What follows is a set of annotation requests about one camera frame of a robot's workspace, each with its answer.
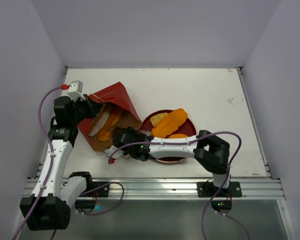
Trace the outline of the wavy orange bread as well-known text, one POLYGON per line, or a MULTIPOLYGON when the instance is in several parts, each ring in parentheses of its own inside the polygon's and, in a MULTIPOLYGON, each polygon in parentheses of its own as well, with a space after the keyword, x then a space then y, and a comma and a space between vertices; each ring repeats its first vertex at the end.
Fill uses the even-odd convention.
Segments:
POLYGON ((97 134, 97 139, 101 142, 108 142, 111 139, 112 130, 115 127, 116 123, 120 120, 122 115, 122 110, 113 110, 108 119, 106 120, 104 126, 97 134))

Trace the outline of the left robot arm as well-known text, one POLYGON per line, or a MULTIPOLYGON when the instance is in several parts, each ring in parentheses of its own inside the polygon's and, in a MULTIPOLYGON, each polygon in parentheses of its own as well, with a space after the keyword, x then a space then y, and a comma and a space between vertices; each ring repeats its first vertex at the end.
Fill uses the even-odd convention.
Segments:
POLYGON ((49 142, 42 172, 31 195, 20 202, 20 210, 31 231, 66 229, 77 198, 93 193, 89 172, 73 172, 65 186, 62 179, 78 136, 78 124, 97 117, 102 107, 87 95, 76 100, 68 96, 54 100, 55 116, 47 134, 49 142))

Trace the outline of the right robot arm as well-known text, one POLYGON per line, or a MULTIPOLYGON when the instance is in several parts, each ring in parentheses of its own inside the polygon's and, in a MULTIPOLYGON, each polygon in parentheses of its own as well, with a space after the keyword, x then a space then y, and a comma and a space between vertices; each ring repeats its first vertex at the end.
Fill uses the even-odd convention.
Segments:
POLYGON ((193 136, 168 139, 128 127, 114 135, 112 146, 105 150, 105 154, 109 164, 121 156, 143 162, 162 158, 195 159, 212 173, 212 189, 217 196, 225 196, 231 190, 228 174, 230 144, 207 130, 193 136))

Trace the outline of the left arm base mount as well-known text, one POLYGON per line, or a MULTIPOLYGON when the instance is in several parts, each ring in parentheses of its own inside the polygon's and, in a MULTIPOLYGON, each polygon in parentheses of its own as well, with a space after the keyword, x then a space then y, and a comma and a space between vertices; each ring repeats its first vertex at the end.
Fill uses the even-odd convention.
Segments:
POLYGON ((109 196, 109 187, 104 186, 102 188, 99 188, 100 186, 107 184, 107 181, 93 181, 91 186, 88 188, 88 190, 93 190, 95 188, 98 188, 95 191, 89 192, 89 193, 82 193, 79 198, 84 199, 77 199, 75 201, 75 209, 78 212, 82 213, 91 213, 93 210, 96 210, 97 207, 97 199, 98 198, 107 198, 109 196))

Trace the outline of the red paper bag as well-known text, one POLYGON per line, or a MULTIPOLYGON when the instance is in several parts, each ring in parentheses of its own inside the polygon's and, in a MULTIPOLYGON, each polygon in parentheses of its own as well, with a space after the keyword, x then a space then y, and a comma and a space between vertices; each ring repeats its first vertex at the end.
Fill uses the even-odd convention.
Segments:
POLYGON ((102 105, 97 117, 84 119, 78 129, 93 151, 103 152, 112 145, 114 135, 128 127, 138 130, 142 121, 121 82, 89 95, 94 103, 102 105))

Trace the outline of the white rimmed oval bread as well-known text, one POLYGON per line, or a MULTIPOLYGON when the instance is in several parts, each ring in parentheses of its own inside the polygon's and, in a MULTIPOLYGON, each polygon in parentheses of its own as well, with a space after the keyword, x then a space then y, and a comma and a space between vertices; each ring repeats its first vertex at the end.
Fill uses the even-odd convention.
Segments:
POLYGON ((107 122, 110 113, 112 110, 112 106, 110 104, 104 104, 103 107, 101 108, 100 113, 98 114, 97 117, 95 117, 90 125, 89 131, 88 131, 88 136, 93 137, 95 136, 105 125, 107 122))

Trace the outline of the sliced bread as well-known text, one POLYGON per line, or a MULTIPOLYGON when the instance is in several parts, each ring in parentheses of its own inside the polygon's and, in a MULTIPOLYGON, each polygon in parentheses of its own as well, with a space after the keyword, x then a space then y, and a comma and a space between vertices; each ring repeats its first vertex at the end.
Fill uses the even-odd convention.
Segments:
POLYGON ((188 114, 183 108, 173 110, 168 113, 151 130, 151 135, 157 138, 166 138, 182 126, 188 119, 188 114))

